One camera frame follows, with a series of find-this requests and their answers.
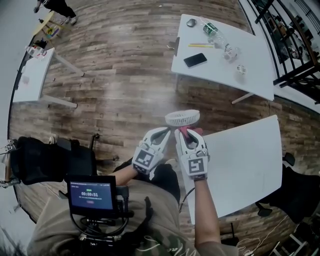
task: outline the yellow pencil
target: yellow pencil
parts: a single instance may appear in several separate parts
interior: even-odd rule
[[[212,45],[201,45],[201,44],[189,44],[189,47],[203,47],[203,48],[214,48]]]

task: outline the t-shirt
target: t-shirt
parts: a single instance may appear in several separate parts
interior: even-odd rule
[[[169,192],[150,183],[131,180],[129,187],[129,210],[134,216],[124,232],[132,232],[146,217],[145,198],[149,197],[153,216],[149,221],[151,233],[144,235],[141,246],[135,250],[137,256],[237,256],[238,248],[218,242],[206,242],[195,248],[194,244],[179,231],[177,200]],[[74,215],[79,223],[81,216]],[[70,218],[69,202],[51,197],[35,226],[27,248],[29,256],[41,255],[51,250],[64,254],[68,243],[80,235]]]

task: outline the white wall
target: white wall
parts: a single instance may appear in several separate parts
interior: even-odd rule
[[[34,14],[36,3],[36,0],[0,0],[0,147],[7,141],[9,106],[25,46],[33,37],[38,19],[48,13],[47,9],[41,8]],[[15,243],[26,248],[35,224],[21,208],[14,212],[16,205],[13,187],[0,188],[0,226]]]

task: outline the plastic water bottle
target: plastic water bottle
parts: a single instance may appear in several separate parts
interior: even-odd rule
[[[225,35],[218,30],[209,20],[204,17],[198,18],[198,23],[201,25],[202,30],[208,36],[208,42],[214,44],[216,48],[225,49],[228,44]]]
[[[40,60],[42,60],[47,54],[47,51],[39,46],[26,46],[25,50],[32,57]]]

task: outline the white cable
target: white cable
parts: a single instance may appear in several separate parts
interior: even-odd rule
[[[51,191],[51,193],[53,193],[57,198],[59,198],[59,199],[60,199],[60,197],[59,197],[55,192],[53,192],[50,188],[48,188],[48,187],[47,187],[47,186],[45,186],[45,185],[42,185],[40,182],[39,182],[39,184],[40,184],[42,187],[45,187],[46,189],[50,190],[50,191]]]
[[[245,240],[259,240],[259,243],[258,243],[257,247],[256,247],[253,251],[246,250],[243,255],[247,254],[247,252],[253,254],[254,251],[255,251],[256,249],[258,249],[258,247],[260,247],[260,246],[263,244],[263,242],[268,238],[268,236],[269,236],[287,217],[288,217],[288,215],[285,216],[285,217],[279,222],[279,224],[276,225],[276,226],[269,232],[269,234],[266,235],[266,237],[265,237],[262,241],[260,240],[260,238],[245,238],[245,239],[241,240],[240,242],[238,242],[238,243],[236,244],[236,246],[238,246],[238,244],[240,244],[242,241],[245,241]],[[245,249],[246,249],[246,247],[245,247],[245,246],[242,246],[242,247],[239,247],[239,248],[238,248],[238,251],[241,252],[241,251],[243,251],[243,250],[245,250]]]

